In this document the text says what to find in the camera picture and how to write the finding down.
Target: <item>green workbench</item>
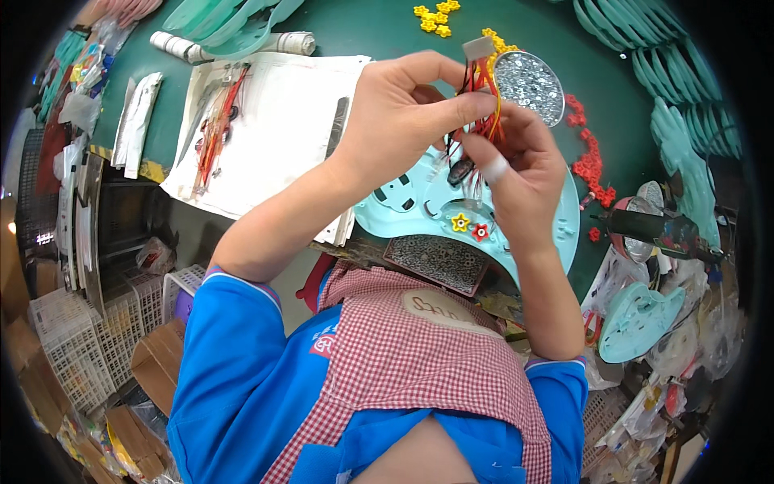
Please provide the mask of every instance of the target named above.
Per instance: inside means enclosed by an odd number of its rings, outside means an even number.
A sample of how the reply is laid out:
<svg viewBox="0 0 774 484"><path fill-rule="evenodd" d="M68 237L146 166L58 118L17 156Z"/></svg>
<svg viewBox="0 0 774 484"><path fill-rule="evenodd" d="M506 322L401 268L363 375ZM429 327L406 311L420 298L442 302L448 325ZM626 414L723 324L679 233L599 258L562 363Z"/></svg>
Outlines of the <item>green workbench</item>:
<svg viewBox="0 0 774 484"><path fill-rule="evenodd" d="M168 0L146 18L115 58L104 90L103 112L94 132L93 144L111 148L130 77L137 81L161 71L164 82L156 101L146 138L143 158L172 166L183 117L183 103L191 66L149 43L161 30L166 17L181 0ZM481 36L490 27L507 44L534 53L556 72L566 93L575 94L585 107L587 127L599 141L604 161L601 184L615 187L618 197L634 194L640 184L664 178L658 152L650 135L653 100L636 80L629 60L603 46L575 18L571 2L547 0L490 0L461 2L449 15L452 36L442 39L420 30L412 7L418 2L362 2L359 0L306 0L276 32L306 30L317 40L316 56L364 54L376 60L432 49L464 61L461 44ZM428 4L431 12L434 4ZM442 88L444 94L451 89ZM575 161L585 151L579 128L564 122L552 129L565 160ZM576 178L578 194L587 193L585 182ZM587 237L594 226L589 218L601 208L593 203L583 212L580 240L569 278L579 299L586 294L607 249L606 240L592 243Z"/></svg>

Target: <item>person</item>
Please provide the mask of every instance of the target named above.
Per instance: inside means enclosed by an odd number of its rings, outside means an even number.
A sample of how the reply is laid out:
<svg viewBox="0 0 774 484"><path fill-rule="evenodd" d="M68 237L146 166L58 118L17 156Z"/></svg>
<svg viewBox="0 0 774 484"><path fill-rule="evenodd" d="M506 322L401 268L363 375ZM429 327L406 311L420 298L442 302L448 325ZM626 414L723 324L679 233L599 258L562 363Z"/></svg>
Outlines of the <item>person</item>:
<svg viewBox="0 0 774 484"><path fill-rule="evenodd" d="M337 263L287 338L266 285L339 214L495 110L489 94L429 86L463 76L434 52L369 64L333 155L224 234L167 427L184 482L579 481L584 326L551 236L567 168L535 113L503 104L503 146L462 139L519 268L526 369L490 317L399 273Z"/></svg>

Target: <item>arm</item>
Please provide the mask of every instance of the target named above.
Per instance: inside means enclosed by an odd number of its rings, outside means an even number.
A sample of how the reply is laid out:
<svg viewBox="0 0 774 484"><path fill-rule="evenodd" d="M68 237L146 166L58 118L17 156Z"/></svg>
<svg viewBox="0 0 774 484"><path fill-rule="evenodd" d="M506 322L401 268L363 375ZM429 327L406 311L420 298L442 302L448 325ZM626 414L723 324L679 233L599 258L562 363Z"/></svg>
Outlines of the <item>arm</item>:
<svg viewBox="0 0 774 484"><path fill-rule="evenodd" d="M581 309L551 236L567 165L537 114L504 103L502 115L500 146L476 135L462 143L489 183L498 226L519 268L533 354L573 359L584 347Z"/></svg>
<svg viewBox="0 0 774 484"><path fill-rule="evenodd" d="M211 266L270 281L320 230L408 171L430 144L491 114L496 106L491 95L443 99L426 87L440 79L459 88L464 71L462 64L431 51L366 66L334 154L234 223L217 244Z"/></svg>

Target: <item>hand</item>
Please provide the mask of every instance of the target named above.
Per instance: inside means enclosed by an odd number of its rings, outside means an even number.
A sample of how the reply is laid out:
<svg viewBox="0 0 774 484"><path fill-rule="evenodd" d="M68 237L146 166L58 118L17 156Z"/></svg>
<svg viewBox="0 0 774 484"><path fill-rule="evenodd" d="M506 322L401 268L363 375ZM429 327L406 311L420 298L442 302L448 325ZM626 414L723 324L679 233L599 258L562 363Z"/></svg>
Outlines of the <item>hand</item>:
<svg viewBox="0 0 774 484"><path fill-rule="evenodd" d="M490 115L497 105L494 96L466 93L445 99L427 86L440 79L458 90L464 74L462 64L432 51L366 66L334 154L336 163L372 191L403 175L447 133Z"/></svg>
<svg viewBox="0 0 774 484"><path fill-rule="evenodd" d="M518 259L553 248L551 224L567 165L535 112L504 102L501 124L505 140L497 148L482 136L468 134L462 136L462 146L484 172L500 156L508 162L502 175L488 183L498 226Z"/></svg>

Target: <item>paper sheet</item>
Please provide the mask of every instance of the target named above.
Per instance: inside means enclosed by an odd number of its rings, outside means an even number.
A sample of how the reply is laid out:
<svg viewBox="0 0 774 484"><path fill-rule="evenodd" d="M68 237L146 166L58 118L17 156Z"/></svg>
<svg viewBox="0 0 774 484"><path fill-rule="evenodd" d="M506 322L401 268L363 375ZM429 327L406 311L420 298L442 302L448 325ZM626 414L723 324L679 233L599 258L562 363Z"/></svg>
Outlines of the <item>paper sheet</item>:
<svg viewBox="0 0 774 484"><path fill-rule="evenodd" d="M200 134L190 146L182 145L200 93L212 80L224 76L227 61L193 69L176 160L181 150L185 153L161 185L177 200L234 220L323 162L338 100L354 95L370 57L256 53L246 60L252 67L237 97L240 115L231 123L231 140L212 168L220 169L220 174L210 176L204 194L194 194L198 165L194 145ZM344 215L345 235L351 230L352 218L349 210ZM335 243L340 223L340 218L332 222L316 240Z"/></svg>

